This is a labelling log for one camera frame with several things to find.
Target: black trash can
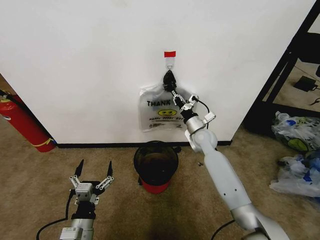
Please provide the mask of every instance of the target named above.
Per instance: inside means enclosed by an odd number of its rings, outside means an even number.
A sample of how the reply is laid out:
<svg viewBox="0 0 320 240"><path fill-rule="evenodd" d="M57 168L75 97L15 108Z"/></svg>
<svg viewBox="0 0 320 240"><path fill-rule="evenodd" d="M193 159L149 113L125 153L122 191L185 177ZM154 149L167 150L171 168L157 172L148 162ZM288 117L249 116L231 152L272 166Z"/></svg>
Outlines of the black trash can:
<svg viewBox="0 0 320 240"><path fill-rule="evenodd" d="M179 164L180 147L166 146L162 141L150 141L134 155L134 168L145 190L159 194L166 190Z"/></svg>

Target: plastic bag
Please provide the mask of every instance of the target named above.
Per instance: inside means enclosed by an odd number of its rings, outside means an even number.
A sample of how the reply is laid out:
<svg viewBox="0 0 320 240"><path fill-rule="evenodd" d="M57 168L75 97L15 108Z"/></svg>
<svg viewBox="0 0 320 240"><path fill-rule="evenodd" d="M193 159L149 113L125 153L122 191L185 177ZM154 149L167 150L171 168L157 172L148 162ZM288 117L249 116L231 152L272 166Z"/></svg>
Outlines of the plastic bag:
<svg viewBox="0 0 320 240"><path fill-rule="evenodd" d="M300 152L320 147L320 118L290 117L279 111L275 117L271 129L280 142Z"/></svg>
<svg viewBox="0 0 320 240"><path fill-rule="evenodd" d="M280 162L284 167L279 170L278 179L272 180L269 187L279 193L320 197L319 157L320 151L314 151L313 157L309 158L303 158L302 155L282 158Z"/></svg>
<svg viewBox="0 0 320 240"><path fill-rule="evenodd" d="M182 88L177 87L176 90L185 100L191 96ZM144 132L156 129L186 129L179 107L173 102L172 94L165 91L162 84L140 90L139 114L140 126Z"/></svg>

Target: black cable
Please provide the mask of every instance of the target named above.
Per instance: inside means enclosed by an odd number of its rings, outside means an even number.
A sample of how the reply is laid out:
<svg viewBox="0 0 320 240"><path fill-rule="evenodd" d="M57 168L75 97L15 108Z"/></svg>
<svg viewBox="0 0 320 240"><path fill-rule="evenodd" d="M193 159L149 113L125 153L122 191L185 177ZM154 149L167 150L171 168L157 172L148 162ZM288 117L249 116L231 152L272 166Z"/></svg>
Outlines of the black cable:
<svg viewBox="0 0 320 240"><path fill-rule="evenodd" d="M63 221L68 220L69 205L70 205L70 201L71 201L71 199L72 199L72 197L73 197L74 194L75 194L75 190L71 190L71 191L70 191L70 194L69 194L68 201L66 202L66 206L65 206L65 217L62 218L62 219L59 219L59 220L50 222L50 223L44 225L43 227L41 227L41 228L39 229L39 231L36 233L36 237L35 237L36 240L40 240L40 233L41 233L41 231L44 230L45 228L47 228L47 227L49 227L49 226L51 226L51 225L53 225L53 224L57 224L57 223L60 223L60 222L63 222Z"/></svg>
<svg viewBox="0 0 320 240"><path fill-rule="evenodd" d="M223 224L221 227L219 227L215 232L214 234L212 235L211 237L211 240L213 240L215 238L215 236L223 229L225 228L226 226L230 225L230 224L233 224L235 222L235 220L231 220L231 221L228 221L227 223Z"/></svg>
<svg viewBox="0 0 320 240"><path fill-rule="evenodd" d="M320 97L318 97L316 100L314 100L314 102L311 103L309 106L312 106L312 105L320 103L319 99L320 99Z"/></svg>
<svg viewBox="0 0 320 240"><path fill-rule="evenodd" d="M210 110L209 110L208 106L207 106L204 102L200 101L200 100L197 99L195 96L192 98L192 100L195 100L196 102L199 102L199 103L201 103L202 105L204 105L205 108L207 109L208 113L210 113Z"/></svg>

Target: smiley face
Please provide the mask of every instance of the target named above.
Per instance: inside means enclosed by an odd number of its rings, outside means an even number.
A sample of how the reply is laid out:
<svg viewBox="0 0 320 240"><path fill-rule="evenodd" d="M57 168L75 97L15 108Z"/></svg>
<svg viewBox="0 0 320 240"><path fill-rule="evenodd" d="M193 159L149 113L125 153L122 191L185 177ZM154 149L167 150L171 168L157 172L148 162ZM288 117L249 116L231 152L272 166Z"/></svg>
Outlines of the smiley face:
<svg viewBox="0 0 320 240"><path fill-rule="evenodd" d="M177 114L177 111L172 110L172 109L160 110L160 111L158 111L158 114L159 114L160 116L164 116L164 117L174 116L174 115Z"/></svg>

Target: red fire extinguisher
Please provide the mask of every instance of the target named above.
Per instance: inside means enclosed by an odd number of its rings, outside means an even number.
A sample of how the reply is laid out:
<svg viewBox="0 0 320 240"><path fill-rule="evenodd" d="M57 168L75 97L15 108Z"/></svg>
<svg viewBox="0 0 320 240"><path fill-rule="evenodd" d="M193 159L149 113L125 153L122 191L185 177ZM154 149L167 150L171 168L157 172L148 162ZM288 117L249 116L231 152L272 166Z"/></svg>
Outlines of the red fire extinguisher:
<svg viewBox="0 0 320 240"><path fill-rule="evenodd" d="M39 152L49 152L56 146L28 112L18 95L0 100L0 114L21 133Z"/></svg>

